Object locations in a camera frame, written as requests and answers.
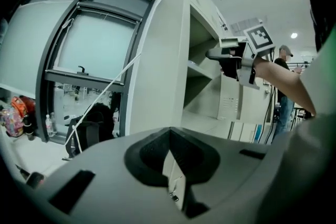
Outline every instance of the white cord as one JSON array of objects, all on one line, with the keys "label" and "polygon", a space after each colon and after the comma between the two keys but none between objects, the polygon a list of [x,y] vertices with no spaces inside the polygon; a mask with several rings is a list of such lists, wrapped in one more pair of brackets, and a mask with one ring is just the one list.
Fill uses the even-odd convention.
[{"label": "white cord", "polygon": [[[124,74],[135,62],[135,60],[137,60],[139,57],[140,57],[141,53],[139,53],[138,55],[136,55],[132,61],[130,61],[128,63],[127,66],[125,66],[125,68],[123,70],[121,70],[121,72],[119,73],[119,75],[117,75],[117,77],[111,81],[111,83],[109,85],[107,85],[107,87],[101,92],[100,95],[98,95],[98,97],[94,100],[94,102],[91,104],[91,106],[87,109],[87,111],[84,113],[84,115],[80,118],[80,120],[78,121],[78,123],[76,124],[76,126],[72,126],[72,132],[71,134],[69,135],[69,138],[66,140],[65,144],[64,144],[64,147],[69,143],[70,139],[72,138],[74,132],[76,133],[76,137],[77,137],[77,141],[78,141],[78,147],[79,147],[79,150],[80,152],[81,151],[81,147],[80,147],[80,143],[79,143],[79,139],[78,139],[78,133],[77,133],[77,127],[81,124],[83,118],[89,113],[89,111],[92,109],[92,107],[94,106],[94,104],[99,100],[99,98],[107,91],[108,88],[111,87],[111,85],[122,75]],[[53,166],[53,164],[58,161],[55,160],[50,166],[48,166],[43,172],[42,174],[44,174],[48,169],[50,169],[50,167]]]},{"label": "white cord", "polygon": [[129,64],[127,66],[125,66],[125,68],[123,70],[121,70],[121,72],[119,73],[119,75],[111,81],[110,84],[107,85],[107,87],[100,93],[100,95],[98,95],[98,97],[94,100],[94,102],[91,104],[91,106],[89,106],[89,108],[86,110],[86,112],[84,113],[84,115],[80,118],[80,120],[78,121],[78,123],[76,124],[75,128],[73,129],[73,131],[71,132],[71,134],[69,135],[69,138],[66,140],[64,146],[66,144],[69,143],[70,139],[72,138],[75,129],[77,129],[77,127],[82,123],[83,119],[85,118],[85,116],[90,112],[90,110],[92,109],[92,107],[95,105],[95,103],[99,100],[99,98],[111,87],[112,84],[114,84],[114,82],[122,75],[124,74],[135,62],[135,60],[137,60],[139,58],[139,56],[141,55],[141,53],[139,53],[138,55],[136,55],[132,61],[129,62]]},{"label": "white cord", "polygon": [[80,142],[79,142],[79,138],[78,138],[78,133],[77,133],[77,129],[75,128],[75,126],[72,126],[72,129],[75,131],[76,134],[76,138],[77,138],[77,143],[78,143],[78,147],[79,147],[79,152],[82,153],[82,147],[80,146]]}]

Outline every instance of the floor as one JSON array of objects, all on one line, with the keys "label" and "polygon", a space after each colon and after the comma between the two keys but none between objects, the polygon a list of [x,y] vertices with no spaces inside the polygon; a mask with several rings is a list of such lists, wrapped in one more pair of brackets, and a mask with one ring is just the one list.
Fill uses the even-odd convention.
[{"label": "floor", "polygon": [[67,161],[62,161],[68,154],[65,147],[53,142],[44,143],[39,137],[29,141],[27,135],[18,138],[9,137],[5,129],[0,129],[2,154],[6,159],[7,167],[13,171],[15,165],[29,173],[39,172],[45,176],[50,176],[55,170]]}]

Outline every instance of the window frame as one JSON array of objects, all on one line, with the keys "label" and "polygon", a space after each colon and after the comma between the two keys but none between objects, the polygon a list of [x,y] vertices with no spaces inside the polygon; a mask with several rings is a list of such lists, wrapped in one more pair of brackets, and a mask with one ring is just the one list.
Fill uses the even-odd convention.
[{"label": "window frame", "polygon": [[[14,14],[16,7],[20,5],[28,4],[31,0],[19,0],[19,2],[13,8],[13,11],[9,15],[11,18]],[[131,59],[134,58],[140,38],[144,29],[145,22],[152,9],[155,0],[149,0],[149,5],[145,14],[141,17],[136,14],[132,14],[126,10],[119,9],[117,7],[109,6],[102,3],[90,2],[88,0],[73,0],[66,11],[62,14],[59,21],[55,25],[49,39],[44,48],[36,81],[36,121],[37,121],[37,136],[41,138],[43,142],[53,141],[56,143],[64,144],[65,136],[55,135],[49,138],[45,127],[46,115],[51,113],[54,109],[54,84],[55,82],[78,85],[81,87],[90,87],[103,90],[111,80],[96,78],[91,76],[83,76],[75,73],[67,73],[63,71],[53,70],[51,65],[54,63],[55,57],[60,46],[60,40],[64,38],[65,31],[62,30],[62,25],[69,20],[69,17],[75,16],[82,7],[95,11],[104,11],[116,14],[118,18],[131,19],[135,21],[135,29],[131,38],[130,45],[128,47],[127,56],[124,61],[126,66]],[[120,104],[120,135],[124,136],[125,130],[125,115],[128,100],[129,83],[131,79],[132,67],[123,75],[122,80],[119,83],[113,84],[108,90],[113,92],[121,92],[121,104]]]}]

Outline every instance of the colorful bag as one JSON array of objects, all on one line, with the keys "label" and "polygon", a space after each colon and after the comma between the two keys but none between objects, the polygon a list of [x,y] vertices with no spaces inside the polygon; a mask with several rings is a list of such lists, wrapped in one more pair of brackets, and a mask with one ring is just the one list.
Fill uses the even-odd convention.
[{"label": "colorful bag", "polygon": [[12,137],[23,134],[23,122],[16,108],[8,106],[0,111],[0,122],[6,127],[6,133]]}]

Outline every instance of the baseball cap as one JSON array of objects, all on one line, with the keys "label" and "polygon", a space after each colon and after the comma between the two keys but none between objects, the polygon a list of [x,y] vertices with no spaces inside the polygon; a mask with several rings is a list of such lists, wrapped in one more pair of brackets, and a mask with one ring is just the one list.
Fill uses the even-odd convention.
[{"label": "baseball cap", "polygon": [[280,47],[280,50],[285,50],[287,56],[293,57],[292,52],[290,51],[290,49],[286,45],[282,45]]}]

